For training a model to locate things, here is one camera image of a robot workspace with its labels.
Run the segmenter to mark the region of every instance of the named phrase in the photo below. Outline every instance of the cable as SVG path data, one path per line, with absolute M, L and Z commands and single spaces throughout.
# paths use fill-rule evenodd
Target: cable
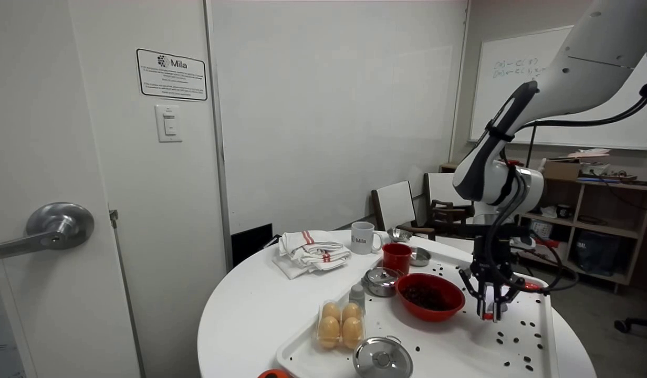
M 566 267 L 562 265 L 561 257 L 554 253 L 554 248 L 551 248 L 551 243 L 549 243 L 544 237 L 540 237 L 538 234 L 531 234 L 531 235 L 552 253 L 552 257 L 554 257 L 554 260 L 556 260 L 556 268 L 564 268 L 564 272 L 569 272 L 569 273 L 575 276 L 575 278 L 573 278 L 573 280 L 575 280 L 573 283 L 561 285 L 561 287 L 556 287 L 556 283 L 554 283 L 554 287 L 552 287 L 551 293 L 562 293 L 562 290 L 569 290 L 569 287 L 577 285 L 577 283 L 580 283 L 580 273 L 573 272 L 573 268 L 566 268 Z
M 600 120 L 538 120 L 538 122 L 529 122 L 520 128 L 529 128 L 533 127 L 603 127 L 603 124 L 613 124 L 613 122 L 621 122 L 634 113 L 638 113 L 645 106 L 647 106 L 647 85 L 641 86 L 638 91 L 641 99 L 625 111 L 612 115 L 612 118 L 600 118 Z
M 529 265 L 526 265 L 526 262 L 518 258 L 518 254 L 514 254 L 514 265 L 516 265 L 516 267 L 522 267 L 522 268 L 528 272 L 528 276 L 535 278 L 535 273 L 529 268 Z
M 600 120 L 538 120 L 538 122 L 529 122 L 520 128 L 538 128 L 538 127 L 603 127 L 603 124 L 613 124 L 613 122 L 621 122 L 634 113 L 638 113 L 642 108 L 647 106 L 647 97 L 641 97 L 631 110 L 612 115 L 612 118 L 600 118 Z
M 529 167 L 531 167 L 535 131 L 538 131 L 538 128 L 533 127 L 526 169 L 529 169 Z
M 559 276 L 554 276 L 552 283 L 549 283 L 549 287 L 526 287 L 526 285 L 518 285 L 514 282 L 511 282 L 508 278 L 505 278 L 498 268 L 495 268 L 495 262 L 494 262 L 494 254 L 491 254 L 491 248 L 494 248 L 494 240 L 495 240 L 495 234 L 498 230 L 502 227 L 502 222 L 518 208 L 518 200 L 526 197 L 526 183 L 520 177 L 514 177 L 516 181 L 516 191 L 513 196 L 513 201 L 502 211 L 502 215 L 495 217 L 494 224 L 491 224 L 491 231 L 486 240 L 486 262 L 489 265 L 491 273 L 494 273 L 494 280 L 511 285 L 511 287 L 516 287 L 520 293 L 538 293 L 538 294 L 551 294 L 552 287 L 559 283 Z

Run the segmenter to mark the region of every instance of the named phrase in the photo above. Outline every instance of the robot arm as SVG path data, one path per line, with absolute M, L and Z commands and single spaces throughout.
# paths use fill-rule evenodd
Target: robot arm
M 486 135 L 457 164 L 456 191 L 499 208 L 498 227 L 514 211 L 531 211 L 542 196 L 542 175 L 514 169 L 505 160 L 505 147 L 516 131 L 545 118 L 592 110 L 610 100 L 641 57 L 647 53 L 647 0 L 595 0 L 559 48 L 552 66 L 535 79 L 520 85 L 487 124 Z M 520 287 L 505 260 L 507 243 L 487 234 L 475 243 L 475 257 L 463 278 L 479 301 L 484 320 L 499 320 L 507 302 Z
M 552 66 L 520 85 L 487 132 L 460 161 L 456 191 L 502 206 L 513 191 L 499 154 L 526 124 L 592 110 L 612 99 L 647 53 L 647 0 L 597 0 L 559 48 Z

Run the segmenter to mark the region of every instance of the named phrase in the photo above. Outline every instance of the white door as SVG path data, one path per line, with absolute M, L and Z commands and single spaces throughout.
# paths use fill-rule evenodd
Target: white door
M 67 5 L 0 0 L 0 242 L 48 201 L 85 206 L 95 234 L 0 260 L 0 378 L 138 378 Z

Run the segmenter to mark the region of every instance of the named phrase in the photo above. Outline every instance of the white mug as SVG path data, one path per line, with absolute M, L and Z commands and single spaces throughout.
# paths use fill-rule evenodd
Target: white mug
M 356 254 L 372 254 L 374 248 L 374 224 L 372 222 L 351 222 L 351 251 Z

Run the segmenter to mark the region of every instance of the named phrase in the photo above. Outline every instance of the red bowl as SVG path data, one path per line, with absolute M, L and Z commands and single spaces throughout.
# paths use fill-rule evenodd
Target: red bowl
M 449 320 L 466 302 L 460 287 L 435 276 L 411 273 L 402 278 L 394 287 L 407 314 L 422 321 Z

